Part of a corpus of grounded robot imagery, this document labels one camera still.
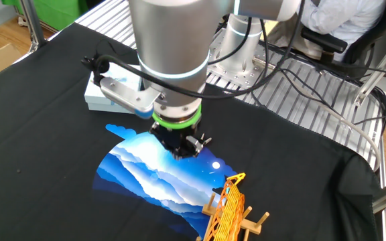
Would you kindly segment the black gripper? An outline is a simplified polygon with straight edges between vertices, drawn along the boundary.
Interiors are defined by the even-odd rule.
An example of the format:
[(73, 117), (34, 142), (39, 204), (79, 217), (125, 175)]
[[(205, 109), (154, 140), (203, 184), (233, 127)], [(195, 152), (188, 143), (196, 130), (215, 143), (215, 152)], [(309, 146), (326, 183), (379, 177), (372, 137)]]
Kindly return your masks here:
[(204, 148), (204, 140), (196, 136), (197, 128), (169, 129), (155, 121), (149, 132), (172, 154), (175, 160), (197, 157)]

